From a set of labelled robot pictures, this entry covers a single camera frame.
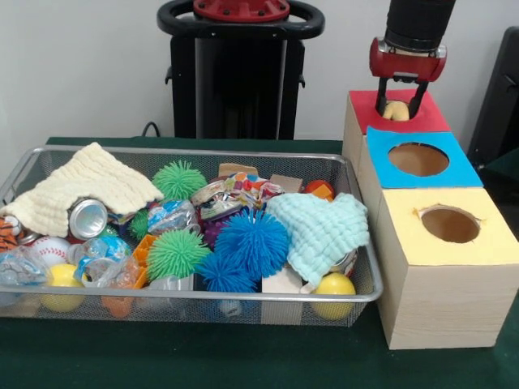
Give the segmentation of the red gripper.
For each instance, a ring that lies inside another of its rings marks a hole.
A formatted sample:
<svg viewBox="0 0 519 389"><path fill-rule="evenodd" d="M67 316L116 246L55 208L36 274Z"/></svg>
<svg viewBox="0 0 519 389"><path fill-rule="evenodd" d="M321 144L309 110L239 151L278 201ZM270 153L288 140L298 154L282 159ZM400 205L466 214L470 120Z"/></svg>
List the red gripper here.
<svg viewBox="0 0 519 389"><path fill-rule="evenodd" d="M377 112L384 112L387 105L388 79L404 78L421 82L408 104L409 117L418 113L422 98L427 91L428 82L435 82L441 75L447 60L447 47L440 45L436 50L426 53L413 53L388 45L384 38L376 37L371 42L369 67L379 79L375 101Z"/></svg>

